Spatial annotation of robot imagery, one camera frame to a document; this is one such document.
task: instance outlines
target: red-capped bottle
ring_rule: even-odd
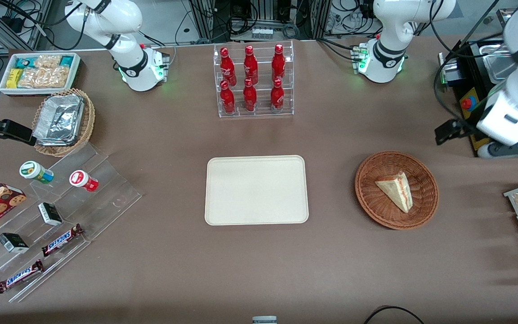
[[[257,58],[253,54],[253,46],[245,46],[245,61],[243,62],[245,68],[245,77],[250,78],[253,84],[259,82],[259,68],[257,66]]]
[[[229,83],[225,80],[221,80],[220,83],[221,92],[219,96],[221,97],[221,103],[223,104],[223,108],[227,115],[233,115],[235,113],[235,96],[233,96],[233,91],[229,89]]]
[[[271,75],[273,82],[277,78],[283,80],[285,76],[285,57],[283,57],[283,45],[281,44],[275,45],[275,55],[273,56],[273,61],[271,61],[271,69],[273,71]]]
[[[245,109],[251,113],[255,111],[255,108],[257,107],[257,90],[255,90],[253,80],[251,78],[245,79],[243,98],[245,98]]]
[[[283,110],[283,96],[285,91],[281,87],[281,79],[276,78],[273,82],[273,89],[271,90],[271,111],[274,113],[281,113]]]
[[[233,64],[233,60],[229,57],[229,51],[226,47],[223,47],[219,53],[221,54],[221,74],[223,79],[227,80],[229,86],[235,86],[237,84],[235,64]]]

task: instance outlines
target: sandwich slice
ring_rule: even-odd
[[[403,171],[396,175],[378,178],[375,184],[403,213],[409,213],[409,209],[413,207],[413,197],[411,197],[411,188],[407,176]]]

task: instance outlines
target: red emergency stop button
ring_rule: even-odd
[[[473,102],[471,101],[471,98],[465,98],[461,101],[461,108],[463,108],[465,110],[471,108],[472,105],[473,105]]]

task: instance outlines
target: round wicker basket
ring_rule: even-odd
[[[403,213],[375,184],[381,176],[405,172],[413,207]],[[355,193],[366,213],[377,223],[394,230],[411,230],[425,225],[438,207],[438,187],[425,164],[413,156],[396,151],[385,151],[366,158],[355,176]]]
[[[85,146],[85,144],[87,144],[89,138],[91,137],[91,133],[93,132],[93,123],[95,122],[95,107],[93,107],[93,103],[89,99],[89,96],[79,89],[64,90],[58,92],[57,94],[52,94],[51,96],[66,95],[79,95],[85,99],[85,107],[83,110],[83,117],[81,118],[79,138],[77,142],[72,146],[43,146],[35,144],[35,150],[37,150],[37,152],[41,154],[52,155],[58,158],[62,158],[63,156],[66,156],[69,152]],[[37,109],[37,112],[35,113],[35,118],[31,123],[31,129],[35,129],[35,125],[37,125],[37,121],[39,120],[39,114],[41,113],[41,107],[43,107],[43,102],[41,103],[41,105],[39,105],[39,109]]]

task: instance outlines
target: table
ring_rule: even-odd
[[[518,323],[518,223],[502,196],[518,187],[518,158],[474,158],[467,139],[435,145],[450,118],[431,88],[437,41],[417,37],[384,85],[319,43],[294,45],[295,116],[260,121],[218,118],[211,45],[179,48],[169,81],[145,93],[121,82],[107,51],[80,52],[92,142],[144,197],[23,302],[0,298],[0,323],[353,324],[385,304],[426,323]],[[40,102],[1,96],[0,118],[29,125]],[[357,166],[391,149],[438,181],[438,212],[422,228],[382,227],[354,196]],[[207,225],[208,160],[273,154],[305,159],[309,220]],[[30,159],[55,161],[0,141],[0,182],[26,186],[17,170]]]

